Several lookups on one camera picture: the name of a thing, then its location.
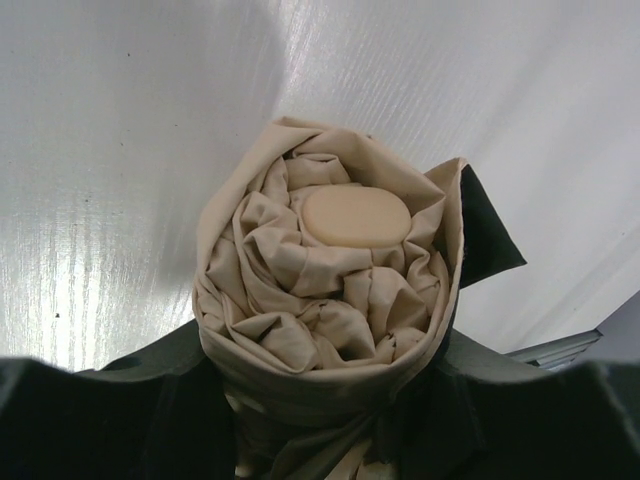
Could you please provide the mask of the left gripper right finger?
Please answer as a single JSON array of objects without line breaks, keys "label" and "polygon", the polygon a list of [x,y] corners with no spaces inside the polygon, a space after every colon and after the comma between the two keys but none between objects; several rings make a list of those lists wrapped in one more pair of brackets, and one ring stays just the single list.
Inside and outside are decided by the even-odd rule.
[{"label": "left gripper right finger", "polygon": [[403,479],[636,479],[639,366],[549,372],[452,331],[403,413]]}]

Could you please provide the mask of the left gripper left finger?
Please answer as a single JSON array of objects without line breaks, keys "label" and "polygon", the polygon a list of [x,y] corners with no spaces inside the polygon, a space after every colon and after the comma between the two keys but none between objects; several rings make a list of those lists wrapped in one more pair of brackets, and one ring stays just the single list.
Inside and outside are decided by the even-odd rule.
[{"label": "left gripper left finger", "polygon": [[191,321],[101,370],[1,361],[4,479],[231,479],[232,413]]}]

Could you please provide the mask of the beige folding umbrella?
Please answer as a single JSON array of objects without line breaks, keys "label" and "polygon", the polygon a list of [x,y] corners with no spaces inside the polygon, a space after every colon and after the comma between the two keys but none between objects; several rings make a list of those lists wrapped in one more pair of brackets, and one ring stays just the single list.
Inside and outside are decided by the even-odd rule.
[{"label": "beige folding umbrella", "polygon": [[[383,247],[333,246],[303,216],[325,187],[407,208]],[[419,172],[371,137],[269,123],[204,209],[193,311],[221,372],[239,479],[395,479],[461,289],[525,260],[461,158]]]}]

